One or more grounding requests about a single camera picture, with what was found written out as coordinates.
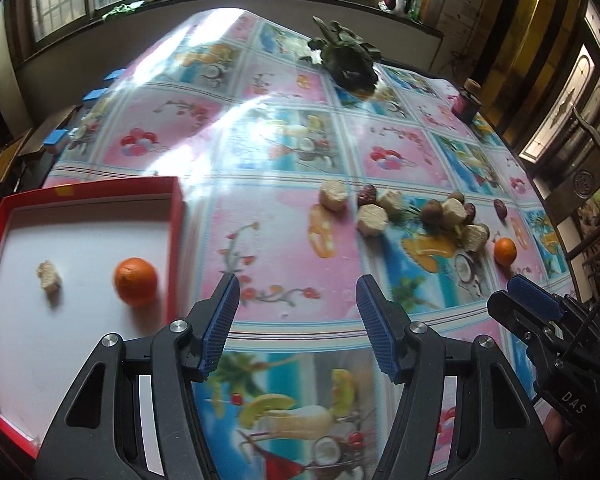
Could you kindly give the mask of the cluster beige rice cake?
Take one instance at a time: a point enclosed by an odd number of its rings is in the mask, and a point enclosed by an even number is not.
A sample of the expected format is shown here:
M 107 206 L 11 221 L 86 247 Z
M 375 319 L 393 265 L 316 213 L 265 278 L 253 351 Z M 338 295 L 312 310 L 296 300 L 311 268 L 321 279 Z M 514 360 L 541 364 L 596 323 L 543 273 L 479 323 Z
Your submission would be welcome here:
M 440 226 L 443 229 L 454 229 L 465 222 L 467 212 L 463 203 L 456 198 L 448 198 L 442 203 L 442 218 Z

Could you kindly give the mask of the hexagonal beige rice cake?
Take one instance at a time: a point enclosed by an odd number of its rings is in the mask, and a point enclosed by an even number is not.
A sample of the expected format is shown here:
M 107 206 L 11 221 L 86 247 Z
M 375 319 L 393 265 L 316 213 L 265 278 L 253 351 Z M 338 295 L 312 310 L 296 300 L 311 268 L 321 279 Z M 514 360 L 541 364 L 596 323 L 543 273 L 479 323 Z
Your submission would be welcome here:
M 385 209 L 375 204 L 363 205 L 358 210 L 356 227 L 364 236 L 379 236 L 387 229 L 389 223 Z

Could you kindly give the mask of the red white helmet on sill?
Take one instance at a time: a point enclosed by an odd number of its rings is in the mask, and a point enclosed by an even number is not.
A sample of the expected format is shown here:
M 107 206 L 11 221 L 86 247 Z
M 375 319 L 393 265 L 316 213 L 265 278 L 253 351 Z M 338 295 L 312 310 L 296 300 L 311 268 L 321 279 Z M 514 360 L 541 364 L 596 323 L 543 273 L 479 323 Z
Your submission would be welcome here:
M 379 9 L 396 16 L 407 16 L 411 10 L 412 0 L 380 0 Z

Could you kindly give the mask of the large orange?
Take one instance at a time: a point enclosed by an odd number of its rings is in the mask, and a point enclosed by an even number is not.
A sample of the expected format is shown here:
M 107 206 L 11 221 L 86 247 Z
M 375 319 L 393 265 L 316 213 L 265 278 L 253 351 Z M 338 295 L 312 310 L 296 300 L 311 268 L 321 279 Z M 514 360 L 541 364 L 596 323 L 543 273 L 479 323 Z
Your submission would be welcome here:
M 151 263 L 142 258 L 127 258 L 114 269 L 114 289 L 128 306 L 147 307 L 157 298 L 157 271 Z

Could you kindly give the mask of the dark jar with cork lid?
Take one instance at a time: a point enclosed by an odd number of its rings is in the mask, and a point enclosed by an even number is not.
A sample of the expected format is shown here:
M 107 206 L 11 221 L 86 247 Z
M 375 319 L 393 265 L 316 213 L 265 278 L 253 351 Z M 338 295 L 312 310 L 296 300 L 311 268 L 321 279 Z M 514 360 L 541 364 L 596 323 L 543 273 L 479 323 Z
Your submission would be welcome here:
M 453 102 L 452 113 L 465 125 L 472 123 L 480 107 L 482 107 L 480 92 L 480 84 L 471 78 L 467 78 Z

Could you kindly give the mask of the brown longan fruit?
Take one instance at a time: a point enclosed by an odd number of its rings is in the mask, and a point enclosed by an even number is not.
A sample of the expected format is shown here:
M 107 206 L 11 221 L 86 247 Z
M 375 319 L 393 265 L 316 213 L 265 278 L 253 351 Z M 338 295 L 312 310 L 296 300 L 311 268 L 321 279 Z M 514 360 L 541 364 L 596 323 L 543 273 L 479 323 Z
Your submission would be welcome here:
M 442 203 L 438 200 L 428 200 L 420 208 L 419 218 L 427 226 L 440 226 L 443 215 Z

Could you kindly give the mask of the wooden chair left side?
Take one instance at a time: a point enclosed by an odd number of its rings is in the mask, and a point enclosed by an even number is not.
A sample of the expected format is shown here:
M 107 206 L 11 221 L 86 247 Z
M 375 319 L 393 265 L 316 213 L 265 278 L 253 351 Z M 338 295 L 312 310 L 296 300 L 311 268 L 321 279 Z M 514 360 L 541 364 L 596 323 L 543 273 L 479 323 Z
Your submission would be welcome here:
M 20 187 L 24 173 L 32 162 L 45 153 L 44 141 L 56 129 L 70 122 L 78 110 L 71 105 L 47 117 L 38 128 L 30 128 L 0 151 L 0 192 L 12 194 Z

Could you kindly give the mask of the blue box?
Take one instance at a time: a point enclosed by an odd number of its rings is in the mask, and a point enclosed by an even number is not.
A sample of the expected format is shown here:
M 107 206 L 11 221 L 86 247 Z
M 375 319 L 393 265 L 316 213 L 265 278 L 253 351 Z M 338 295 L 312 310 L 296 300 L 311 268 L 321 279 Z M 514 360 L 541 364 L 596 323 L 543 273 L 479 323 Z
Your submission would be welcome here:
M 54 129 L 43 141 L 43 148 L 52 155 L 59 155 L 71 142 L 69 130 L 66 128 Z
M 107 88 L 98 88 L 88 92 L 82 99 L 83 105 L 93 106 L 106 92 Z
M 111 73 L 109 73 L 105 78 L 104 81 L 107 84 L 111 84 L 113 81 L 115 81 L 116 79 L 118 79 L 120 76 L 122 76 L 125 72 L 125 69 L 122 68 L 121 70 L 113 70 Z

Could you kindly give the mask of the red tray white inside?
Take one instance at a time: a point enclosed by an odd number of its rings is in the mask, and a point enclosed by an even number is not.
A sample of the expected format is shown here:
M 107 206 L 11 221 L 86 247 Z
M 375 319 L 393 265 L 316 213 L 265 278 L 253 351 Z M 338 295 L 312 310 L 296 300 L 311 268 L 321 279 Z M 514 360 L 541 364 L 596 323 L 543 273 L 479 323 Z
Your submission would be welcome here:
M 0 205 L 0 439 L 38 455 L 73 379 L 101 336 L 155 333 L 178 313 L 184 200 L 176 177 L 71 183 L 8 196 Z M 142 258 L 158 274 L 157 302 L 134 312 L 114 269 Z M 47 295 L 36 268 L 61 288 Z

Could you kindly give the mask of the wooden chair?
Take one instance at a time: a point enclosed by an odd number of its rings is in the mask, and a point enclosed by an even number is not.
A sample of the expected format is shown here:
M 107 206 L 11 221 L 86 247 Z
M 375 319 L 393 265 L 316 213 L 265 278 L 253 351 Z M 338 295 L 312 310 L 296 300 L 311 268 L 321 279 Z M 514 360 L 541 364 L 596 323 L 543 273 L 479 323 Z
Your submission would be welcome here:
M 38 128 L 30 128 L 0 151 L 0 192 L 12 194 L 20 187 L 24 173 L 32 162 L 45 153 L 44 141 L 56 129 L 70 122 L 78 110 L 71 105 L 47 117 Z
M 587 200 L 592 200 L 594 194 L 600 190 L 600 134 L 577 111 L 575 107 L 567 119 L 567 133 L 577 133 L 582 130 L 591 141 L 592 146 L 582 152 L 582 160 L 568 170 L 564 180 L 557 188 L 550 191 L 544 198 L 544 205 L 550 222 L 557 228 L 562 222 L 571 218 L 584 206 Z M 573 260 L 600 241 L 600 225 L 593 231 L 582 236 L 582 240 L 571 249 L 565 248 L 565 257 L 569 270 L 573 276 L 575 267 Z

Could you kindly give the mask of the small orange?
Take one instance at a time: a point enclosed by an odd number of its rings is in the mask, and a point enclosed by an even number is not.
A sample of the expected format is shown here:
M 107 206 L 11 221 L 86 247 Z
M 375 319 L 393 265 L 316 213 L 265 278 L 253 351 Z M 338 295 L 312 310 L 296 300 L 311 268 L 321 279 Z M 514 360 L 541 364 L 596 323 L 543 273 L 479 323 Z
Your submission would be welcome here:
M 517 246 L 509 237 L 498 238 L 493 246 L 493 258 L 503 268 L 511 266 L 517 258 Z

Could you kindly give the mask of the colourful plastic tablecloth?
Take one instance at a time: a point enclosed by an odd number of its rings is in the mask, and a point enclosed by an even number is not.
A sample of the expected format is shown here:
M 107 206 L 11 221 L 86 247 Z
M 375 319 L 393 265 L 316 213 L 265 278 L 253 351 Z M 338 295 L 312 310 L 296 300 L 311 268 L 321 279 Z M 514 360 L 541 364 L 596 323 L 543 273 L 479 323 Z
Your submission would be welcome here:
M 378 66 L 372 94 L 340 89 L 306 37 L 242 9 L 197 13 L 131 63 L 91 107 L 47 178 L 51 186 L 175 176 L 187 203 L 182 305 L 225 273 L 240 304 L 216 371 L 194 385 L 224 479 L 367 479 L 400 389 L 378 370 L 355 304 L 372 274 L 384 294 L 441 335 L 486 334 L 526 389 L 524 345 L 486 313 L 513 274 L 573 292 L 562 243 L 516 157 L 481 118 L 452 113 L 452 84 Z M 339 180 L 347 207 L 318 191 Z M 404 209 L 364 236 L 358 191 L 391 188 Z M 481 252 L 419 218 L 453 191 L 489 227 Z M 502 200 L 508 216 L 496 215 Z M 517 258 L 493 258 L 500 237 Z

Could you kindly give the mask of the green item on sill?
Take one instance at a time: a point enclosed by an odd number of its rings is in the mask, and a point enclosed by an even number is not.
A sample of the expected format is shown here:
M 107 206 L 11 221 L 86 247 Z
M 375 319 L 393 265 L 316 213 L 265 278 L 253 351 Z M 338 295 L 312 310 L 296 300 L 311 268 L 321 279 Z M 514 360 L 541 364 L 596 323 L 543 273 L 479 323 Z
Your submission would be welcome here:
M 130 3 L 118 4 L 102 16 L 102 21 L 109 22 L 112 20 L 117 20 L 118 18 L 122 18 L 122 16 L 133 14 L 139 8 L 141 8 L 144 3 L 144 0 L 137 0 Z

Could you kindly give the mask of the green bottle on sill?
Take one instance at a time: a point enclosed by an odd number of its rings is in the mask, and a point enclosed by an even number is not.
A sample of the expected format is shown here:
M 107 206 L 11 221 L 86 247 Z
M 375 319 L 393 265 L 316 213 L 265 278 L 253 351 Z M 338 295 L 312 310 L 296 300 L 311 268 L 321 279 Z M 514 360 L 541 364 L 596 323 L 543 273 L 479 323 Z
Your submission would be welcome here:
M 410 9 L 410 19 L 414 22 L 420 21 L 420 9 L 422 8 L 422 0 L 412 0 Z

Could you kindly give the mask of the isolated red date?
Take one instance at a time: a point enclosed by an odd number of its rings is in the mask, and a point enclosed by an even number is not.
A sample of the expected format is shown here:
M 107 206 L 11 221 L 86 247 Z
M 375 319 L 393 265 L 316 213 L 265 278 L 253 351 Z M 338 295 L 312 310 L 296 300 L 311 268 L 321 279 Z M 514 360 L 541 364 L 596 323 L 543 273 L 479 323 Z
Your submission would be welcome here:
M 499 219 L 505 220 L 508 216 L 508 209 L 502 200 L 498 198 L 493 201 L 493 207 Z

